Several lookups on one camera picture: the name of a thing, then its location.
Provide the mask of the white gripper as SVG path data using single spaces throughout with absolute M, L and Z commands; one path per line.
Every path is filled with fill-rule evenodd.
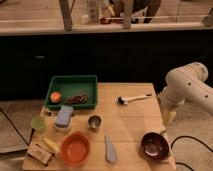
M 176 107 L 185 102 L 185 98 L 178 94 L 174 89 L 164 87 L 163 90 L 157 95 L 160 104 L 161 113 L 164 117 L 164 125 L 168 126 L 175 118 Z

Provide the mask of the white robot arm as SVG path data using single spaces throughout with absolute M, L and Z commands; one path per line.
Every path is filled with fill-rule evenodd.
M 205 84 L 207 78 L 208 69 L 200 62 L 174 68 L 166 74 L 166 86 L 157 95 L 165 126 L 173 121 L 175 109 L 186 99 L 213 115 L 213 87 Z

